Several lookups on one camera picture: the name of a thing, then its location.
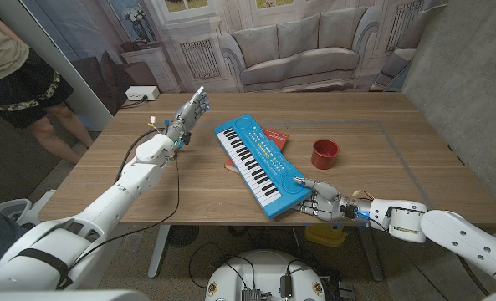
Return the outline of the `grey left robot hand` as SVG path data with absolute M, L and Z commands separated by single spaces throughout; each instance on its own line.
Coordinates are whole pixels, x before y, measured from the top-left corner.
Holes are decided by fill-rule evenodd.
M 191 130 L 195 127 L 200 117 L 210 109 L 207 93 L 201 86 L 194 95 L 176 113 L 167 126 L 166 136 L 174 142 L 190 142 Z

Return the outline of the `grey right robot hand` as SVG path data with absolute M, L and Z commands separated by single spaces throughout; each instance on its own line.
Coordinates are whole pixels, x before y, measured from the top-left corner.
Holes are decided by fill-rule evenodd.
M 344 196 L 339 190 L 324 181 L 316 181 L 304 177 L 295 177 L 294 181 L 302 187 L 310 189 L 310 196 L 294 207 L 295 210 L 332 222 L 343 217 L 355 219 L 369 218 L 373 196 L 358 197 L 360 191 L 352 196 Z

